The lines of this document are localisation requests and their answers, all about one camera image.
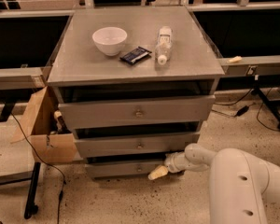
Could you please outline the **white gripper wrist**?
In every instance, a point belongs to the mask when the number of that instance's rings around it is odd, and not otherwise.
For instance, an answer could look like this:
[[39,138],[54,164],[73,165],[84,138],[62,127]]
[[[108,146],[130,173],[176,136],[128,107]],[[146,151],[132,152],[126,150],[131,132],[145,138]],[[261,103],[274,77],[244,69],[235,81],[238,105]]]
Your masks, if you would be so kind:
[[149,180],[155,180],[170,173],[178,173],[184,171],[188,165],[188,159],[184,152],[175,152],[166,155],[164,165],[156,167],[149,175]]

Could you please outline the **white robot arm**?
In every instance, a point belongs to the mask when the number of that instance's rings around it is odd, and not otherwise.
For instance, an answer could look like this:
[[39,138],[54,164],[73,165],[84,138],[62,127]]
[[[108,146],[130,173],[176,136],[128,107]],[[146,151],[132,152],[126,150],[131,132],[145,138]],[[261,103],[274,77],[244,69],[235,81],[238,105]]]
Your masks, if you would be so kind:
[[280,203],[280,167],[236,148],[189,144],[168,154],[150,180],[181,171],[209,173],[210,224],[268,224],[264,204]]

